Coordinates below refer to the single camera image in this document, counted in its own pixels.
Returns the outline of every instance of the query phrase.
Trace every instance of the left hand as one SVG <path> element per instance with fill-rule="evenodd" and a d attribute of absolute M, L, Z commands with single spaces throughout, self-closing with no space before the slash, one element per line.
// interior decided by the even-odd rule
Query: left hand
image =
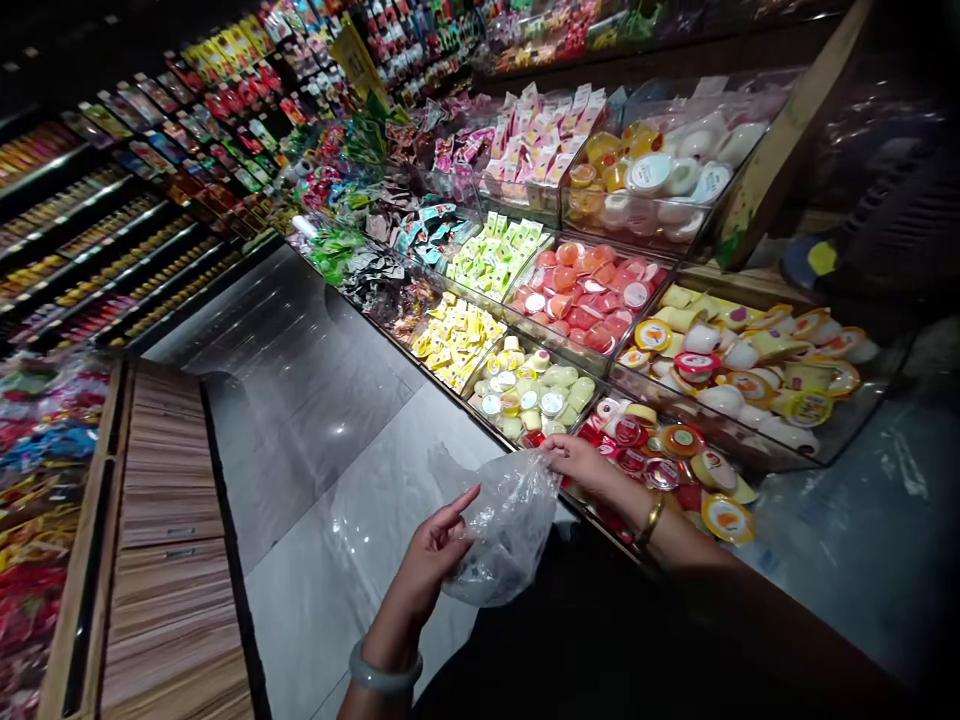
<path fill-rule="evenodd" d="M 479 485 L 470 488 L 424 520 L 410 540 L 384 603 L 389 600 L 419 627 L 433 613 L 443 578 L 453 572 L 473 544 L 466 537 L 466 524 L 460 514 L 479 494 Z"/>

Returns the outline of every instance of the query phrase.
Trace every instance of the wooden cabinet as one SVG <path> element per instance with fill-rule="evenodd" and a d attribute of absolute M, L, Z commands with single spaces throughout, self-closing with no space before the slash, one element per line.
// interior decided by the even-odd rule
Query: wooden cabinet
<path fill-rule="evenodd" d="M 80 621 L 64 638 L 78 640 L 52 659 L 63 680 L 37 717 L 253 718 L 262 675 L 254 665 L 255 694 L 199 382 L 142 360 L 125 378 L 95 463 L 105 512 L 85 559 L 94 581 L 71 609 Z"/>
<path fill-rule="evenodd" d="M 253 717 L 198 381 L 139 361 L 132 399 L 102 716 Z"/>

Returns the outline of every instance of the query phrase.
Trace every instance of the yellow sign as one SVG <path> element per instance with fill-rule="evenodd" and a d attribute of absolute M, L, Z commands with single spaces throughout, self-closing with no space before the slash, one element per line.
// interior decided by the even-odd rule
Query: yellow sign
<path fill-rule="evenodd" d="M 363 40 L 357 34 L 357 29 L 353 26 L 349 15 L 345 15 L 343 18 L 343 30 L 340 32 L 340 36 L 333 41 L 330 54 L 343 68 L 343 72 L 361 100 L 365 101 L 367 95 L 373 92 L 380 99 L 384 108 L 390 107 L 386 88 L 383 87 L 377 69 L 373 65 L 373 60 L 370 59 L 367 46 L 363 44 Z"/>

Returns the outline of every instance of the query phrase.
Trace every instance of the right hand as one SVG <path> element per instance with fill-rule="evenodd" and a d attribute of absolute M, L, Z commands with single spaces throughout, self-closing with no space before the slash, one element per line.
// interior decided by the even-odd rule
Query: right hand
<path fill-rule="evenodd" d="M 630 485 L 626 475 L 581 437 L 550 435 L 542 447 L 550 454 L 551 470 L 569 475 L 597 497 L 613 500 L 618 489 Z"/>

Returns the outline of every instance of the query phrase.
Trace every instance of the store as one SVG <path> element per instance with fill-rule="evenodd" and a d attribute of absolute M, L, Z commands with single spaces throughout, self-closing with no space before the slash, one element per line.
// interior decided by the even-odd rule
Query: store
<path fill-rule="evenodd" d="M 335 717 L 449 476 L 558 434 L 929 690 L 957 152 L 874 3 L 181 5 L 3 31 L 0 715 Z"/>

